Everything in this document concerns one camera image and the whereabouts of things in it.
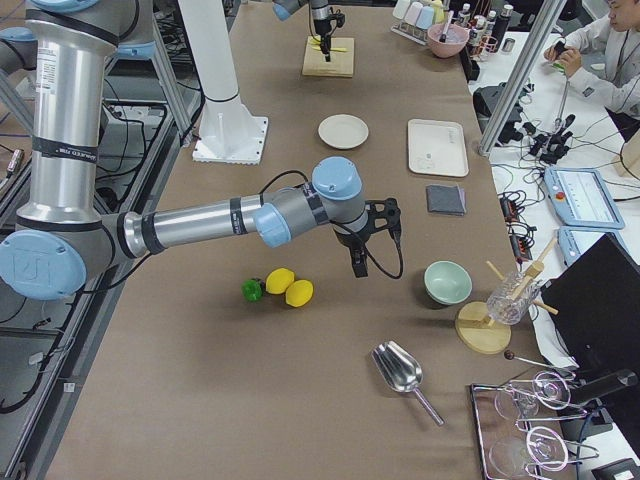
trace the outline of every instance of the pink bowl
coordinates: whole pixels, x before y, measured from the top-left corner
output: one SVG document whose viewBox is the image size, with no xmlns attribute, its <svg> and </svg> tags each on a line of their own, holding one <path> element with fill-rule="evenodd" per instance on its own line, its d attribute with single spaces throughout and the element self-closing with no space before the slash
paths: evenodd
<svg viewBox="0 0 640 480">
<path fill-rule="evenodd" d="M 447 42 L 440 42 L 440 35 L 444 29 L 444 23 L 436 23 L 427 30 L 427 45 L 436 57 L 449 58 L 460 53 L 469 41 L 469 30 L 460 25 L 452 24 L 447 33 Z"/>
</svg>

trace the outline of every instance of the white plate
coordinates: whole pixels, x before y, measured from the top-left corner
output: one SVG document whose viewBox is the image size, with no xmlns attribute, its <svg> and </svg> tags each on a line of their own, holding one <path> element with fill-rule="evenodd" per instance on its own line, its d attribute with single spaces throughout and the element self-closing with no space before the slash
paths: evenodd
<svg viewBox="0 0 640 480">
<path fill-rule="evenodd" d="M 345 150 L 362 145 L 369 136 L 369 128 L 358 117 L 340 114 L 325 118 L 318 134 L 326 144 Z"/>
<path fill-rule="evenodd" d="M 464 177 L 469 173 L 462 125 L 409 120 L 409 169 L 426 175 Z"/>
</svg>

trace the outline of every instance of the white shirt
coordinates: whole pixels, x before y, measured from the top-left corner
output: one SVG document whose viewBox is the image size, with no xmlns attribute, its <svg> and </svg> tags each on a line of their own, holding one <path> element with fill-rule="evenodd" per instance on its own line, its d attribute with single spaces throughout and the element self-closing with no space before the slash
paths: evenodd
<svg viewBox="0 0 640 480">
<path fill-rule="evenodd" d="M 569 79 L 571 86 L 590 101 L 640 119 L 640 32 L 616 32 L 603 17 L 567 35 L 566 45 L 605 57 L 606 80 L 581 67 Z"/>
</svg>

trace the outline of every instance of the green bowl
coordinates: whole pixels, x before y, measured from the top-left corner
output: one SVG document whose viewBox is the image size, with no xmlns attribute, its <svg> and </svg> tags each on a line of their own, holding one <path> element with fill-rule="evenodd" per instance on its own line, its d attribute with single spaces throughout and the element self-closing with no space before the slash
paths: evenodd
<svg viewBox="0 0 640 480">
<path fill-rule="evenodd" d="M 424 286 L 436 302 L 455 305 L 471 294 L 471 277 L 457 263 L 442 260 L 425 270 Z"/>
</svg>

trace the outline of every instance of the person's hand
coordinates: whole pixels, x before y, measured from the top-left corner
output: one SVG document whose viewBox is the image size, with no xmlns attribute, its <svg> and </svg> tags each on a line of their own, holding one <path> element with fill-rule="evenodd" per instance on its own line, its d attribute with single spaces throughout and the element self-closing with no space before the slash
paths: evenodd
<svg viewBox="0 0 640 480">
<path fill-rule="evenodd" d="M 582 67 L 582 55 L 575 47 L 567 47 L 558 57 L 557 63 L 564 67 L 564 73 L 571 78 Z"/>
<path fill-rule="evenodd" d="M 553 45 L 544 51 L 544 58 L 546 60 L 549 60 L 550 62 L 553 62 L 556 58 L 558 58 L 558 52 L 556 52 L 556 49 L 553 47 Z"/>
</svg>

